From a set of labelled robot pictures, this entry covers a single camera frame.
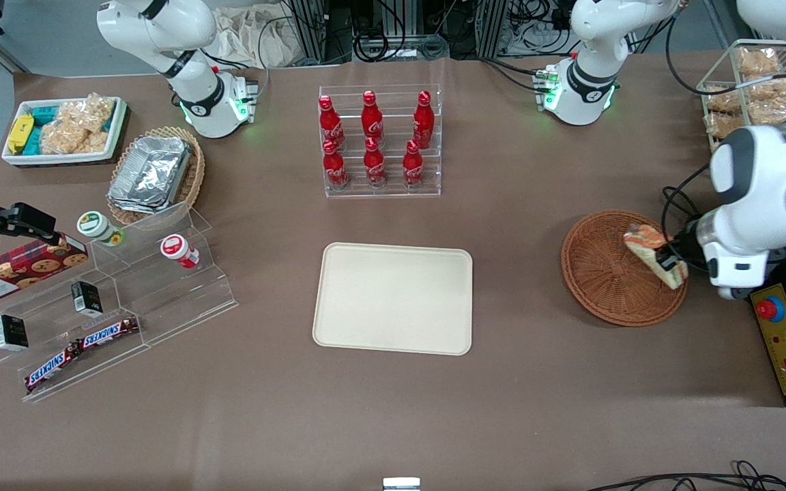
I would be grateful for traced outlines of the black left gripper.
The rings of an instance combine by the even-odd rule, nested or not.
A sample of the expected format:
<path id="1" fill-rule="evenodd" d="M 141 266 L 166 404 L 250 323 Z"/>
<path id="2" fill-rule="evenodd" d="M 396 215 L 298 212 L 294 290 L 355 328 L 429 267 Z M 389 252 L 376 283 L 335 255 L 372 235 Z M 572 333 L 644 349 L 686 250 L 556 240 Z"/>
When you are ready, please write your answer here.
<path id="1" fill-rule="evenodd" d="M 674 254 L 657 254 L 657 263 L 663 271 L 680 271 L 680 259 L 695 269 L 708 269 L 703 246 L 709 241 L 708 221 L 689 218 L 671 242 Z"/>

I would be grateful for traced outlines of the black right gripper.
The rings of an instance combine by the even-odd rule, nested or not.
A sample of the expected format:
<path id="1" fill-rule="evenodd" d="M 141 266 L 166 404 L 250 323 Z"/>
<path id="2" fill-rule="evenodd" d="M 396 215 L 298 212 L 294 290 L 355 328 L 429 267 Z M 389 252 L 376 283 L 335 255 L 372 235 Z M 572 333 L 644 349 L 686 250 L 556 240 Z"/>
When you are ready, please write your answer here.
<path id="1" fill-rule="evenodd" d="M 0 235 L 56 241 L 56 218 L 25 203 L 0 207 Z"/>

